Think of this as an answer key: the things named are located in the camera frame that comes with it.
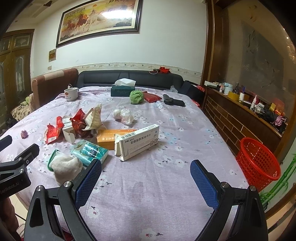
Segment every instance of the nasal spray bottle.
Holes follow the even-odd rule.
[[[252,102],[252,105],[250,107],[250,110],[253,110],[254,107],[255,107],[255,104],[256,104],[256,101],[257,101],[257,95],[255,96],[255,98],[253,99],[253,102]]]

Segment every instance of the white mug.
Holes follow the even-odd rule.
[[[79,88],[68,88],[64,90],[66,101],[74,101],[78,98]]]

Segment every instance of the screw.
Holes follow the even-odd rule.
[[[43,189],[43,186],[39,185],[38,187],[36,187],[36,190],[39,192]]]
[[[228,188],[229,184],[227,182],[221,182],[222,187],[224,188]]]
[[[70,187],[70,186],[71,186],[71,182],[70,181],[64,182],[64,187],[65,188]]]
[[[253,192],[255,192],[257,189],[256,189],[255,186],[250,186],[250,190],[253,191]]]

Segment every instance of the teal tissue packet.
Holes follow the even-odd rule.
[[[81,140],[71,147],[70,153],[78,157],[84,166],[88,166],[93,159],[98,159],[103,162],[108,156],[109,150],[106,148],[95,145],[89,141]]]
[[[111,87],[111,96],[113,97],[129,97],[130,93],[135,90],[135,87],[131,86],[116,86]]]

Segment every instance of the brown sofa armrest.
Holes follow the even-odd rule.
[[[78,79],[77,69],[57,70],[40,75],[32,81],[35,108],[52,101],[59,94],[63,93],[68,85],[76,86]]]

